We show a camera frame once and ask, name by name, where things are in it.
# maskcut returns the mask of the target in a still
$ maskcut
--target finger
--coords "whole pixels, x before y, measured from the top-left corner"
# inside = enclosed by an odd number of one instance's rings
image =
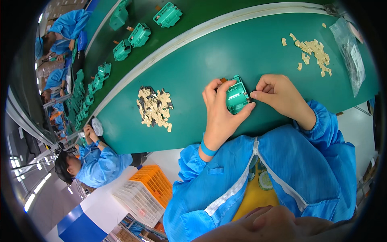
[[[272,86],[271,86],[271,85],[267,85],[267,86],[265,86],[265,88],[263,89],[263,92],[264,92],[264,93],[267,93],[268,91],[270,91],[270,89],[272,89]]]
[[[267,85],[272,85],[274,87],[277,80],[275,76],[276,75],[273,74],[262,75],[257,84],[257,91],[263,91]]]
[[[224,82],[217,90],[216,92],[216,99],[219,102],[225,103],[226,102],[226,91],[236,83],[236,80],[229,80]]]
[[[205,105],[207,106],[207,97],[205,96],[205,91],[202,92],[203,100]]]
[[[249,103],[245,105],[239,113],[235,114],[233,118],[235,118],[240,125],[251,114],[251,111],[253,111],[254,108],[255,103]]]
[[[219,79],[212,80],[205,88],[205,96],[207,98],[207,103],[213,103],[215,101],[216,92],[215,89],[222,84]]]
[[[258,101],[269,104],[270,106],[271,106],[271,103],[273,101],[273,98],[275,98],[275,96],[276,96],[276,94],[264,93],[262,91],[254,91],[254,92],[250,93],[251,98],[254,98]]]

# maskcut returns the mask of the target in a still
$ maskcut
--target white zipper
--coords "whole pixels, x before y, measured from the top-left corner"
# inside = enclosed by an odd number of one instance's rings
[[[308,204],[305,202],[305,200],[302,198],[302,196],[300,194],[298,194],[298,192],[296,192],[296,190],[294,190],[290,185],[288,185],[286,182],[284,182],[279,176],[277,176],[277,174],[274,173],[274,171],[267,165],[266,161],[263,159],[262,155],[259,153],[258,148],[257,148],[256,152],[257,152],[259,159],[264,164],[264,166],[267,169],[267,172],[271,175],[273,180],[275,182],[277,182],[282,187],[282,190],[286,194],[290,195],[291,197],[293,197],[295,199],[299,211],[303,212],[305,210],[305,208],[308,206]]]
[[[258,137],[255,137],[254,139],[254,146],[253,146],[253,153],[251,154],[250,160],[247,163],[247,166],[245,170],[243,171],[242,175],[240,178],[234,183],[234,185],[229,188],[222,196],[220,196],[218,199],[213,201],[210,205],[208,205],[205,208],[205,212],[209,215],[212,216],[215,211],[221,206],[223,203],[227,201],[231,196],[235,195],[237,192],[239,192],[240,189],[242,189],[243,185],[246,182],[247,176],[248,176],[248,171],[249,171],[249,166],[251,161],[253,160],[253,157],[258,154]]]

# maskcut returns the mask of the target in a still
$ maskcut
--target hand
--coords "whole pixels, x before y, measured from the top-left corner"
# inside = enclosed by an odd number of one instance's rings
[[[63,61],[63,54],[57,56],[57,61],[58,62]]]
[[[87,124],[83,130],[85,132],[85,139],[86,139],[86,142],[88,145],[92,144],[93,143],[93,140],[90,138],[90,132],[93,128],[91,127],[90,124]]]
[[[311,130],[316,124],[315,113],[287,76],[274,74],[261,76],[257,90],[251,92],[250,97],[296,120],[304,130]]]
[[[75,43],[75,40],[74,39],[71,39],[70,40],[70,43],[68,45],[68,48],[72,51],[74,49],[74,43]]]
[[[91,129],[90,131],[90,139],[95,143],[97,140],[99,140],[98,136],[96,135],[96,132],[94,129]]]
[[[249,103],[237,114],[231,114],[226,107],[226,91],[236,80],[222,84],[219,79],[211,81],[203,91],[203,100],[207,107],[207,127],[203,137],[204,144],[210,150],[218,150],[236,131],[239,125],[250,115],[255,103]],[[201,148],[199,155],[204,161],[210,161]]]

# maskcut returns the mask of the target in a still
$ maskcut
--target pile of beige labels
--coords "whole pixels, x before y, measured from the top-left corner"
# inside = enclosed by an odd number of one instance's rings
[[[168,123],[170,109],[173,109],[170,94],[164,89],[155,92],[152,87],[142,86],[139,89],[137,107],[139,108],[142,124],[148,127],[164,126],[168,132],[172,131],[172,124]]]

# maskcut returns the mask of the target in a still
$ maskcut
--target blue wrist strap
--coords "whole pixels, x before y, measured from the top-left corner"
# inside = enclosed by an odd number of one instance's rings
[[[204,144],[204,140],[202,139],[202,142],[200,143],[200,147],[202,148],[202,152],[208,156],[214,156],[217,152],[217,150],[213,151],[207,148]]]

